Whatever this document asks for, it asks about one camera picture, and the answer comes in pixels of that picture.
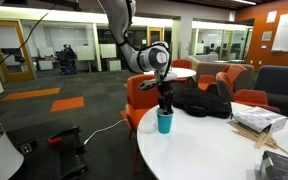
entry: black bag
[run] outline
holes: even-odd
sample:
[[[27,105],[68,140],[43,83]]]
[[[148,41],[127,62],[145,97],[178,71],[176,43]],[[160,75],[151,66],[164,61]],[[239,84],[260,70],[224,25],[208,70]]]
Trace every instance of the black bag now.
[[[174,94],[173,106],[196,117],[214,116],[226,119],[232,115],[231,102],[197,89],[185,89]]]

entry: blue cup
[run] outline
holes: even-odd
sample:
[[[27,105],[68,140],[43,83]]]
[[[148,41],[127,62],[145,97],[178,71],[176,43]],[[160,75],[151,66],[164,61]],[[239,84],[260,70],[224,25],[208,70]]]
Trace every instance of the blue cup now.
[[[173,111],[165,115],[163,110],[158,108],[156,110],[157,114],[157,126],[158,131],[162,134],[167,134],[171,130],[172,118],[173,118]]]

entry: orange chair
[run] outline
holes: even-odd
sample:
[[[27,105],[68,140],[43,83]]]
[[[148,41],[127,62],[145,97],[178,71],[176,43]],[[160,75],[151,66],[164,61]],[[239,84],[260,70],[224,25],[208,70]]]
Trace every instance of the orange chair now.
[[[177,59],[172,61],[171,67],[179,67],[179,68],[186,68],[186,69],[192,69],[192,61],[187,59]],[[177,78],[173,79],[173,82],[180,82],[184,83],[185,86],[187,86],[188,78]]]
[[[247,69],[241,65],[231,64],[226,66],[222,70],[222,72],[227,73],[227,76],[229,77],[231,84],[234,84],[234,81],[239,77],[239,75],[246,70]],[[212,75],[201,75],[197,85],[198,85],[197,88],[201,91],[217,93],[216,78]]]
[[[227,101],[234,101],[240,104],[249,106],[262,107],[277,113],[280,113],[279,108],[268,104],[267,95],[264,91],[242,89],[234,94],[234,85],[230,81],[227,73],[219,72],[216,74],[218,94]]]
[[[131,138],[133,132],[134,133],[137,132],[138,124],[143,115],[152,107],[158,104],[158,98],[160,97],[160,92],[157,90],[157,87],[154,87],[147,91],[139,89],[139,85],[143,81],[150,79],[154,79],[154,75],[141,74],[130,77],[127,80],[126,118],[131,126],[131,130],[128,136],[129,138]],[[136,167],[139,158],[140,158],[140,152],[137,146],[133,164],[133,174],[136,173]]]

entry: ceiling light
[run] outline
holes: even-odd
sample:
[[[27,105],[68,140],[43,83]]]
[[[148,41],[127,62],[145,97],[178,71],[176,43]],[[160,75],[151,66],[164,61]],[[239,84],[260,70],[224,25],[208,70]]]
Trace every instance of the ceiling light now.
[[[245,4],[256,5],[255,2],[250,2],[250,1],[244,1],[244,0],[232,0],[232,1],[241,2],[241,3],[245,3]]]

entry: orange floor stripe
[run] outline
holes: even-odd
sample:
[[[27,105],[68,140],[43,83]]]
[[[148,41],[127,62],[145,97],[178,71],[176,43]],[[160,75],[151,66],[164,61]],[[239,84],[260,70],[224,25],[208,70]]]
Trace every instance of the orange floor stripe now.
[[[46,96],[46,95],[51,95],[51,94],[58,94],[59,92],[60,92],[60,88],[52,88],[52,89],[44,89],[44,90],[37,90],[37,91],[13,93],[13,94],[6,95],[0,101],[10,101],[10,100],[16,100],[16,99]]]
[[[125,110],[120,111],[120,114],[121,114],[121,116],[122,116],[123,119],[126,119],[126,112],[125,112]],[[125,121],[125,122],[126,122],[127,126],[128,126],[129,128],[131,128],[131,126],[130,126],[130,124],[128,123],[128,121]]]
[[[83,97],[62,99],[62,100],[57,100],[53,103],[53,106],[50,112],[63,111],[63,110],[79,108],[83,106],[84,106]]]

